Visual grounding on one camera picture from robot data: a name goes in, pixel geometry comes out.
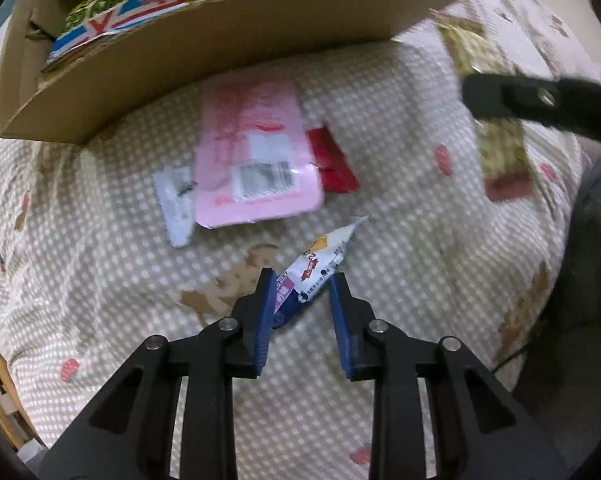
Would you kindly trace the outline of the small white snack sachet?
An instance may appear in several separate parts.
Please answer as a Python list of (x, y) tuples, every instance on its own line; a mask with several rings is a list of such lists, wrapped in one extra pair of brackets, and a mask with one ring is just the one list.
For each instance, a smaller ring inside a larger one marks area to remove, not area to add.
[(345, 260), (351, 237), (368, 216), (353, 217), (346, 226), (317, 237), (276, 279), (272, 328), (277, 330), (301, 314)]

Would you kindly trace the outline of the tan long snack bar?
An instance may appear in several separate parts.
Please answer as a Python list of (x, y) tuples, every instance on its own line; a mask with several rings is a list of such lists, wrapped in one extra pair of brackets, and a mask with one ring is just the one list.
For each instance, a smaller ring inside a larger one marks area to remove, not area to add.
[(475, 122), (488, 200), (529, 196), (533, 176), (524, 129), (506, 109), (502, 87), (511, 80), (509, 62), (488, 40), (482, 24), (442, 13), (436, 13), (434, 21), (460, 78), (462, 102)]

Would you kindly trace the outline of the union jack snack bag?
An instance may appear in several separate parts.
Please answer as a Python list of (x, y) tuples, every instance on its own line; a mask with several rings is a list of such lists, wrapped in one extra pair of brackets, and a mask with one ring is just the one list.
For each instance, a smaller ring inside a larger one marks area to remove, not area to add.
[(46, 59), (46, 70), (105, 37), (121, 34), (184, 6), (186, 1), (182, 0), (86, 0), (66, 16)]

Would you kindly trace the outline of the small silver sachet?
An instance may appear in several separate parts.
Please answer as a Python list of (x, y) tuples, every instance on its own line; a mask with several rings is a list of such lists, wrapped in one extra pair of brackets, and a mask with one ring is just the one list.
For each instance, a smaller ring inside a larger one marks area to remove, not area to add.
[(197, 184), (189, 166), (171, 167), (153, 176), (154, 190), (163, 214), (169, 244), (183, 248), (195, 231), (194, 198)]

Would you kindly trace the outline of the pink flat snack packet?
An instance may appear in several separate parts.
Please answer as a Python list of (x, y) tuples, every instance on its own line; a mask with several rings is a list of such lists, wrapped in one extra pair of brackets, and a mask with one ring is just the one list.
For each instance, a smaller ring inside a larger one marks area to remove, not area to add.
[(315, 211), (323, 186), (295, 84), (279, 70), (217, 76), (201, 87), (195, 221), (206, 229)]

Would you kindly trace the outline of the small red sachet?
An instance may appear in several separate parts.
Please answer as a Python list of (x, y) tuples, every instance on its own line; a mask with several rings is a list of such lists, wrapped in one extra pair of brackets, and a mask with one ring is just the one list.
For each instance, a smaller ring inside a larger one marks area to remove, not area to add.
[(358, 191), (360, 184), (329, 128), (308, 130), (306, 136), (319, 169), (323, 191), (334, 194)]

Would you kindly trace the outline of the dotted patterned bed sheet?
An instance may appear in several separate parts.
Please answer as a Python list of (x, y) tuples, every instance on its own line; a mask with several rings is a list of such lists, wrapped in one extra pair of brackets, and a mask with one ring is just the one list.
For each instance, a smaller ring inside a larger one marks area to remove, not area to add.
[(525, 124), (532, 193), (488, 200), (436, 13), (482, 24), (515, 73), (601, 81), (538, 0), (455, 0), (389, 39), (257, 63), (292, 76), (304, 126), (329, 128), (360, 188), (293, 217), (198, 228), (183, 248), (168, 242), (153, 176), (194, 163), (205, 77), (83, 144), (0, 138), (0, 354), (45, 444), (145, 337), (198, 333), (260, 269), (283, 271), (353, 217), (369, 219), (343, 264), (351, 289), (409, 335), (455, 335), (517, 381), (589, 160), (572, 133)]

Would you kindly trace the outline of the brown cardboard box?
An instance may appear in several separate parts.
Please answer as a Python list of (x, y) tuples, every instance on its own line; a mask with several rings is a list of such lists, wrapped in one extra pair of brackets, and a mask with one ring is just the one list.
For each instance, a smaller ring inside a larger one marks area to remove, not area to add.
[(0, 138), (83, 144), (192, 81), (389, 39), (455, 0), (202, 0), (104, 40), (44, 81), (64, 18), (83, 1), (15, 1), (0, 60)]

